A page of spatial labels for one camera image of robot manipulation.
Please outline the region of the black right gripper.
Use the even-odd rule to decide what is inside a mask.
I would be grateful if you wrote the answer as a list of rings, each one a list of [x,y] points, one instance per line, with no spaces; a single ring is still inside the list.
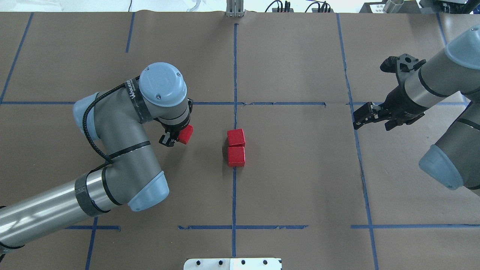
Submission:
[[[387,95],[381,105],[367,102],[356,109],[353,113],[352,124],[354,130],[358,130],[367,123],[385,121],[386,111],[388,111],[390,118],[385,123],[385,129],[389,131],[403,124],[411,125],[421,118],[427,109],[427,107],[412,101],[404,87],[398,86]]]

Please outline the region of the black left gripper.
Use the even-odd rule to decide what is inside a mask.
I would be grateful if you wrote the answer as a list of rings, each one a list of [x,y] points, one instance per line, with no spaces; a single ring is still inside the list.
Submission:
[[[180,132],[190,123],[193,104],[194,101],[192,99],[187,99],[187,109],[177,118],[157,118],[157,121],[161,123],[165,129],[165,133],[161,135],[158,140],[159,144],[166,147],[173,147],[175,143],[179,141]]]

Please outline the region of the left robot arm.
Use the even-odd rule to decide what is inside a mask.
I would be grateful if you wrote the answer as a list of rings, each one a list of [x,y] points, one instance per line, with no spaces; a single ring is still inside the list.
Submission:
[[[121,205],[146,210],[169,195],[144,124],[156,121],[159,143],[186,144],[193,101],[181,71],[152,63],[139,76],[77,101],[73,115],[103,164],[76,180],[1,208],[1,255]]]

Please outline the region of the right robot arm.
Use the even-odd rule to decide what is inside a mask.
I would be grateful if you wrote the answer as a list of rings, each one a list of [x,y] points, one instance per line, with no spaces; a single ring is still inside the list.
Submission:
[[[390,131],[411,125],[434,106],[446,105],[447,98],[462,95],[463,111],[429,147],[418,166],[451,191],[464,187],[479,195],[479,44],[479,25],[474,25],[429,60],[410,54],[387,57],[379,68],[393,73],[397,86],[384,102],[366,102],[356,109],[353,128],[384,122],[385,130]]]

